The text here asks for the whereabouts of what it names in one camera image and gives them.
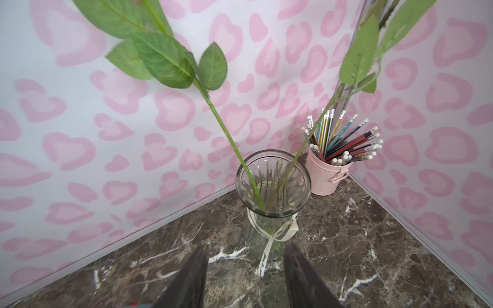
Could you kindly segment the clear ribbed glass vase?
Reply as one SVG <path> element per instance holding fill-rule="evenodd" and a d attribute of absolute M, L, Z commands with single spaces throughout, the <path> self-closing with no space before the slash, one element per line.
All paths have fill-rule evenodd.
<path fill-rule="evenodd" d="M 294 155 L 263 150 L 245 159 L 235 186 L 246 207 L 245 246 L 259 260 L 255 274 L 262 277 L 299 231 L 297 216 L 309 200 L 311 178 Z"/>

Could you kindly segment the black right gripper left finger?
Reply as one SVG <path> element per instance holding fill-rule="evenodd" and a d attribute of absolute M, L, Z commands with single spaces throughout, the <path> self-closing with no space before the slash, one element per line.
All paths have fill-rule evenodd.
<path fill-rule="evenodd" d="M 199 246 L 152 307 L 203 307 L 207 267 L 208 256 Z"/>

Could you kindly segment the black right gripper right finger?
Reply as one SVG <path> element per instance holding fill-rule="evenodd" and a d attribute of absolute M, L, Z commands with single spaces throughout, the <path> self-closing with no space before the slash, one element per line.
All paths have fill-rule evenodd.
<path fill-rule="evenodd" d="M 285 248 L 283 264 L 290 307 L 343 307 L 296 245 Z"/>

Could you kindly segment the light pink rose with stem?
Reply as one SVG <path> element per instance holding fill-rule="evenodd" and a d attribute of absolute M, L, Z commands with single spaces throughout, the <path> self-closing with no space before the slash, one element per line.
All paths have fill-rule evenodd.
<path fill-rule="evenodd" d="M 393 14 L 398 1 L 385 10 L 386 1 L 373 1 L 362 12 L 354 42 L 350 45 L 339 71 L 340 86 L 327 108 L 348 100 L 359 92 L 374 92 L 380 72 L 370 73 L 374 63 L 381 70 L 383 55 L 403 40 L 435 1 L 408 0 Z"/>

